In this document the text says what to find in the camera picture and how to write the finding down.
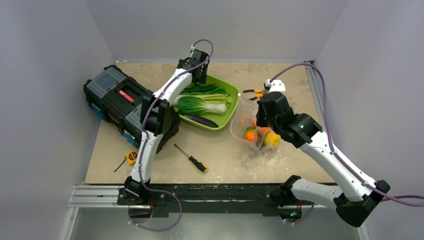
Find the yellow pear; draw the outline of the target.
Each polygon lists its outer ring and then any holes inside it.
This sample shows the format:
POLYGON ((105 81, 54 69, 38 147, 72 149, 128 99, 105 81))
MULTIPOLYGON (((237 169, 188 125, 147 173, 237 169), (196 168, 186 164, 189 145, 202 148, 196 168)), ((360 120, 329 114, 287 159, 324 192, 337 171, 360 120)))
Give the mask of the yellow pear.
POLYGON ((266 147, 275 148, 279 145, 280 139, 281 138, 278 134, 273 131, 270 131, 265 135, 263 143, 266 147))

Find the clear zip top bag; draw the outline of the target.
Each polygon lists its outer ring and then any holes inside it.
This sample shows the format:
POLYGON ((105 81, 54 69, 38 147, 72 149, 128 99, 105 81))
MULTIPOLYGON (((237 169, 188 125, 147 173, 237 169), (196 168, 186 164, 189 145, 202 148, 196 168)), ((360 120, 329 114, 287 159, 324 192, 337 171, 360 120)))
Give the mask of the clear zip top bag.
POLYGON ((268 151, 280 145, 280 136, 269 127, 257 126, 258 105, 238 94, 238 104, 230 123, 233 137, 249 145, 255 151, 268 151))

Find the green bok choy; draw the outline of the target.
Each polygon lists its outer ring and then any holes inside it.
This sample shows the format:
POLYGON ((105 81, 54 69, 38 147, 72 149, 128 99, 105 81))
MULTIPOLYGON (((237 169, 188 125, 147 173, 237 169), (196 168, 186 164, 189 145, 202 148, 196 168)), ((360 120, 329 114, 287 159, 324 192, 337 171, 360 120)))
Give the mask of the green bok choy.
POLYGON ((223 115, 227 111, 224 103, 207 102, 198 97, 184 96, 177 101, 178 112, 182 115, 200 116, 203 114, 223 115))

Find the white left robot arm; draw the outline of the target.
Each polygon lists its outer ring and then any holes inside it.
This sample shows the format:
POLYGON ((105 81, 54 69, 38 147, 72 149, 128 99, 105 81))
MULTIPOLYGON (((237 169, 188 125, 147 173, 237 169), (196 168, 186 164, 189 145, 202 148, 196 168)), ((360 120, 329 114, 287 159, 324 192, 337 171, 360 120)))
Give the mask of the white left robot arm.
POLYGON ((138 205, 149 199, 151 190, 146 183, 151 179, 152 163, 159 144, 170 131, 176 113, 172 102, 192 82, 206 81, 207 64, 211 56, 193 48, 189 57, 178 62, 171 78, 159 90, 142 98, 140 146, 133 170, 124 182, 126 194, 138 205))

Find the orange fruit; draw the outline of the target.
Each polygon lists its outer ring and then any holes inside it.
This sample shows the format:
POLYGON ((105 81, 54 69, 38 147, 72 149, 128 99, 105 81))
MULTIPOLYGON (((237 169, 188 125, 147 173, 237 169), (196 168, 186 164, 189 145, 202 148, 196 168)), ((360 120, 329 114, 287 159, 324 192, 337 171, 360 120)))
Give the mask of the orange fruit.
POLYGON ((260 127, 257 126, 257 124, 255 122, 252 123, 252 127, 254 128, 254 135, 266 135, 271 128, 270 127, 260 127))

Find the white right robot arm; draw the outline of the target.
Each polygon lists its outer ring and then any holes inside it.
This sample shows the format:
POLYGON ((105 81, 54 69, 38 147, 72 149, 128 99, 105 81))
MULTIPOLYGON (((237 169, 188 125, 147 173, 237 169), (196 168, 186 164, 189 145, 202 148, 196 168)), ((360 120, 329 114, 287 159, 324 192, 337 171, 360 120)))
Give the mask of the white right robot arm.
POLYGON ((335 210, 345 223, 360 227, 382 201, 383 194, 389 192, 390 185, 343 159, 322 126, 306 113, 294 113, 281 92, 267 93, 257 104, 257 126, 269 127, 283 141, 311 157, 335 181, 331 186, 292 175, 280 185, 279 206, 311 202, 335 210))

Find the purple eggplant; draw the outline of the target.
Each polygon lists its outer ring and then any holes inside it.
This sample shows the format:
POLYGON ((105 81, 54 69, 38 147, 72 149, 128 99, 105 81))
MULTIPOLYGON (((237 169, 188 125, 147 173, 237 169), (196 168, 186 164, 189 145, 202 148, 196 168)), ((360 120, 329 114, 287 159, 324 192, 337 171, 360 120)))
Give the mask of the purple eggplant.
POLYGON ((210 127, 210 128, 218 128, 219 126, 212 120, 207 119, 205 117, 202 116, 197 116, 197 115, 184 115, 184 117, 186 117, 189 120, 195 121, 201 125, 210 127))

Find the orange green mango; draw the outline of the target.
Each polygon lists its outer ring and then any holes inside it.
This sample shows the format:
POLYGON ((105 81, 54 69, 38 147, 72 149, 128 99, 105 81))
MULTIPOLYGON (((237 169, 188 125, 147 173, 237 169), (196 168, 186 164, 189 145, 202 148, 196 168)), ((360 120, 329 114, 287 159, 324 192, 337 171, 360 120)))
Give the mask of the orange green mango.
POLYGON ((253 127, 247 127, 245 129, 244 139, 246 141, 249 141, 249 142, 252 142, 252 143, 256 143, 258 141, 259 136, 258 135, 254 135, 254 130, 255 129, 253 127))

